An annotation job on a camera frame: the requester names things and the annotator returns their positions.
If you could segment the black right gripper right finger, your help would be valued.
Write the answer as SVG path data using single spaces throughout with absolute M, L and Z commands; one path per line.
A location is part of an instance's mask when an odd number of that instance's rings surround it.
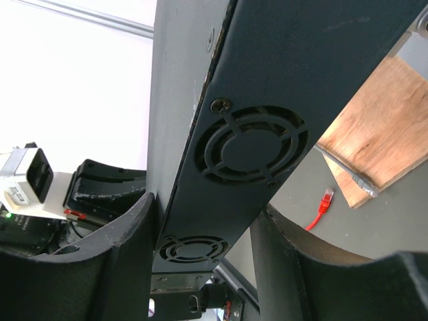
M 370 259 L 267 206 L 251 224 L 262 320 L 426 320 L 427 254 Z

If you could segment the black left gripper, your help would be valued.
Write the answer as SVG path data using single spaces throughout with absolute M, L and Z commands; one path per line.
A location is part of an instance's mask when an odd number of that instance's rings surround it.
M 66 218 L 95 231 L 124 214 L 146 192 L 146 171 L 86 159 L 73 173 L 63 202 Z

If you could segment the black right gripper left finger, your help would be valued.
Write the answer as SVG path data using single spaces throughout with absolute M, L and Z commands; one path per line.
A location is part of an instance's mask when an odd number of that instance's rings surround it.
M 2 320 L 147 320 L 154 195 L 53 254 L 1 251 Z

